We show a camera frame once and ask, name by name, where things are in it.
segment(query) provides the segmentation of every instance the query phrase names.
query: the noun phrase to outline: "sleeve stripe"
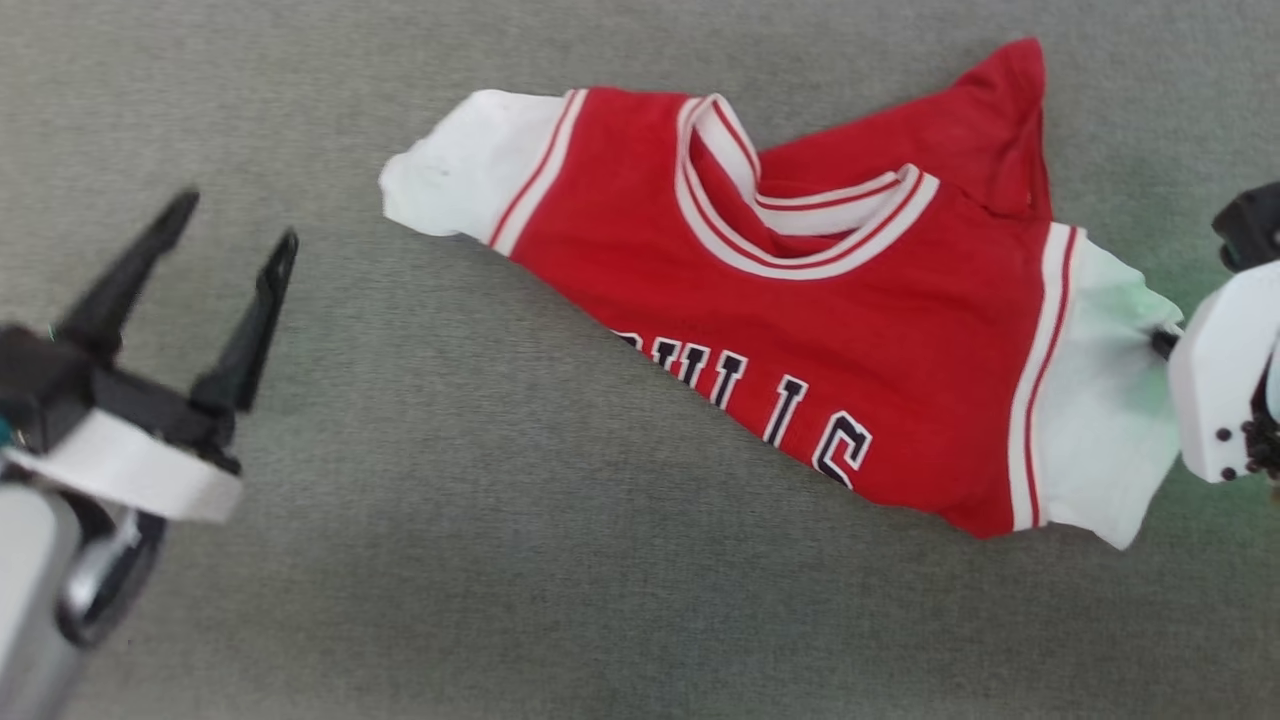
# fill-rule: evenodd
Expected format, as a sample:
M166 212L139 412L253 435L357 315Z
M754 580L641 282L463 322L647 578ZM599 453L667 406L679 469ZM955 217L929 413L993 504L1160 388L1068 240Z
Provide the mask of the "sleeve stripe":
M1012 502L1014 530L1036 528L1042 524L1039 497L1036 486L1036 456L1032 445L1033 413L1048 361L1053 356L1070 295L1071 251L1075 247L1076 228L1052 224L1041 272L1044 278L1044 299L1039 322L1032 340L1032 348L1023 366L1023 374L1014 392L1014 406L1009 427L1009 495Z
M511 256L516 249L516 243L520 241L520 236L525 232L525 225L529 224L529 219L532 218L538 205L541 204L543 197L547 196L547 191L550 190L552 183L559 176L561 168L564 167L564 158L568 155L568 141L573 135L573 126L577 122L579 113L582 110L582 104L586 101L586 92L585 90L570 91L564 102L564 111L561 113L559 119L556 122L556 129L547 143L543 159L538 163L534 173L529 176L525 186L516 193L516 199L512 200L511 206L503 213L502 219L498 220L498 227L494 229L493 237L488 243L498 252L508 258Z

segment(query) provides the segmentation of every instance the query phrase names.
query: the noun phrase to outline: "white sleeve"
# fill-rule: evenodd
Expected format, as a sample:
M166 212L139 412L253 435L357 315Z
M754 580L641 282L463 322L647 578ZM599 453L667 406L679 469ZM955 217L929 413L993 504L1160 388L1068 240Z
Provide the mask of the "white sleeve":
M1178 456L1166 363L1151 333L1183 319L1142 273L1083 236L1066 319L1034 409L1043 519L1124 550Z
M564 97L471 94L408 151L387 161L383 214L417 232L489 242L550 145Z

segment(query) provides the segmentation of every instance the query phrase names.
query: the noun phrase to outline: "white fabric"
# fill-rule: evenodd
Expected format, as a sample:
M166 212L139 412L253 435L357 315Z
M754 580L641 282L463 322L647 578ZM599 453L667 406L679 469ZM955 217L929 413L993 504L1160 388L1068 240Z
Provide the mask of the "white fabric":
M1124 550L1178 456L1167 365L1151 331L1183 319L1142 273L1082 234L1066 323L1033 410L1042 520Z
M169 520L225 523L239 502L236 475L101 410L91 410L47 455L3 452L54 483Z
M425 234L489 243L545 154L564 104L500 90L471 94L383 168L383 213Z

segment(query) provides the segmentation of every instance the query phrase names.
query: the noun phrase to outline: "gray background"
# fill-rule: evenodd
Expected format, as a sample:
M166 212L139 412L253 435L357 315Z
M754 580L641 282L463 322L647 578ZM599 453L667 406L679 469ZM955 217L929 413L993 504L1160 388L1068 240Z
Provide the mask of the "gray background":
M205 191L125 364L184 384L305 246L227 528L72 717L1280 712L1280 507L1179 469L1129 552L978 542L776 455L497 255L380 218L480 87L728 96L762 146L1043 38L1062 219L1190 309L1280 177L1275 0L0 0L0 302L50 319Z

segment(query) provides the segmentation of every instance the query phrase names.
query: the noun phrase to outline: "neckline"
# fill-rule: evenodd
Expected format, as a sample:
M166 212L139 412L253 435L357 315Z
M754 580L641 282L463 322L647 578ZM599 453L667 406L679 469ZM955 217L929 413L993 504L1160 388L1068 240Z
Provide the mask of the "neckline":
M800 258L771 255L742 237L719 215L703 186L690 155L694 133L728 176L740 200L771 231L800 237L847 234L822 251ZM936 178L908 164L869 182L819 195L763 196L758 192L759 155L719 95L684 104L676 145L676 200L692 234L721 261L776 279L829 278L865 264L910 229L938 187Z

